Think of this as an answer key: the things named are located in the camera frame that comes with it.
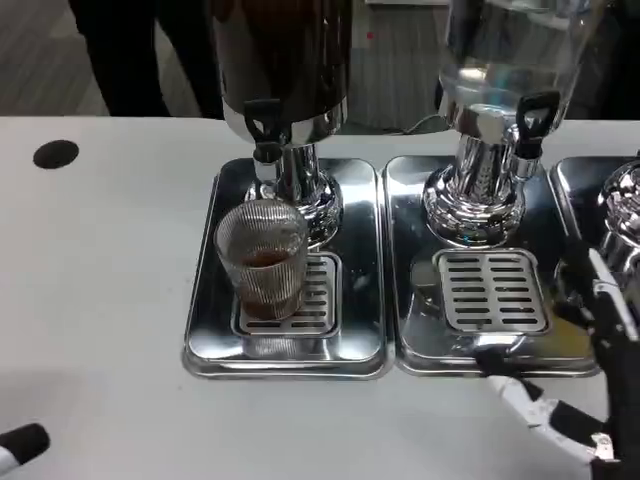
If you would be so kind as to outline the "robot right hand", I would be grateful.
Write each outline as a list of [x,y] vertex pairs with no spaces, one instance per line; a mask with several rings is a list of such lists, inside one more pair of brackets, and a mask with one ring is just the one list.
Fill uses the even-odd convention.
[[529,431],[589,466],[592,479],[639,477],[639,322],[597,249],[569,244],[569,285],[586,312],[586,330],[605,375],[608,417],[600,421],[544,390],[518,371],[503,351],[484,347],[475,361],[499,398]]

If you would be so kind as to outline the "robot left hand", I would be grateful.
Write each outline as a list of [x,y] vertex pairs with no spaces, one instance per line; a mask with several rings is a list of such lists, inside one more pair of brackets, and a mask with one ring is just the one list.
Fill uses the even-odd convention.
[[26,424],[2,433],[0,475],[4,476],[42,455],[50,444],[48,432],[38,423]]

